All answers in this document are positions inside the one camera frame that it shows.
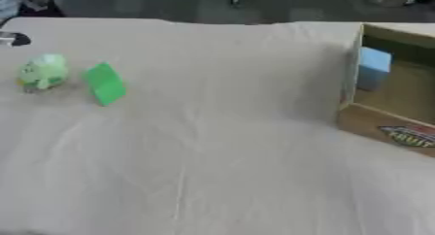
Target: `green cube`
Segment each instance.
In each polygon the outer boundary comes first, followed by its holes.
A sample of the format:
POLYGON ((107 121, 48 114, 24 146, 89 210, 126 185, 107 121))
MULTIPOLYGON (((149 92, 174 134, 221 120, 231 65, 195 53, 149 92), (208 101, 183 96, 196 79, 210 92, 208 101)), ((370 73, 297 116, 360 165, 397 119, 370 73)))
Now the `green cube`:
POLYGON ((114 103, 126 92, 122 79, 107 63, 101 63, 86 71, 84 80, 103 106, 114 103))

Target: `blue cube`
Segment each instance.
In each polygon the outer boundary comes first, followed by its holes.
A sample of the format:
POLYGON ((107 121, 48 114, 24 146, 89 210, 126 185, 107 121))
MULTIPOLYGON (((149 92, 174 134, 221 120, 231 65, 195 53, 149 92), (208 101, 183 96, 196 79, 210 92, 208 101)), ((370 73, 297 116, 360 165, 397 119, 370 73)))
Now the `blue cube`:
POLYGON ((392 56, 390 53, 363 47, 359 57, 357 87, 373 91, 388 76, 392 56))

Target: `dark floor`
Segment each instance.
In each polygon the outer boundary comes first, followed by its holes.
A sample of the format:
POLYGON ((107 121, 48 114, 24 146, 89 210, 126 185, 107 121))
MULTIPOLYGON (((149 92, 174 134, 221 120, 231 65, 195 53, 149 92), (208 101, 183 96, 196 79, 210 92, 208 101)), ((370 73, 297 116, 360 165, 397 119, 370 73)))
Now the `dark floor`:
POLYGON ((381 8, 366 0, 56 0, 71 17, 161 18, 205 23, 324 21, 434 21, 435 8, 415 5, 381 8))

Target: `open box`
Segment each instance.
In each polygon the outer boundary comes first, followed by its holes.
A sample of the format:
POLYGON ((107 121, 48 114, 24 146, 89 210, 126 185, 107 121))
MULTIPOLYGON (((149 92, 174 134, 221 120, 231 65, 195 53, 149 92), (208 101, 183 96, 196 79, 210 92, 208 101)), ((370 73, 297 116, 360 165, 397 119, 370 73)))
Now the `open box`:
POLYGON ((363 24, 346 72, 338 125, 435 156, 435 37, 363 24), (373 91, 356 87, 361 47, 392 54, 388 76, 373 91))

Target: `beige tablecloth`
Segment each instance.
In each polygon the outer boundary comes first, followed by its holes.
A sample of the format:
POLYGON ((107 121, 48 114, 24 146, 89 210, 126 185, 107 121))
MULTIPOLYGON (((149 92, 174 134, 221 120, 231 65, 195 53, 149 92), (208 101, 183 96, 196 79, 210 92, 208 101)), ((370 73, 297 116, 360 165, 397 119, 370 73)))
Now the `beige tablecloth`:
MULTIPOLYGON (((435 35, 434 24, 395 24, 435 35)), ((0 228, 59 235, 435 234, 435 160, 336 129, 357 23, 32 19, 0 48, 0 228), (59 52, 71 79, 15 85, 59 52), (80 81, 110 62, 128 94, 80 81)))

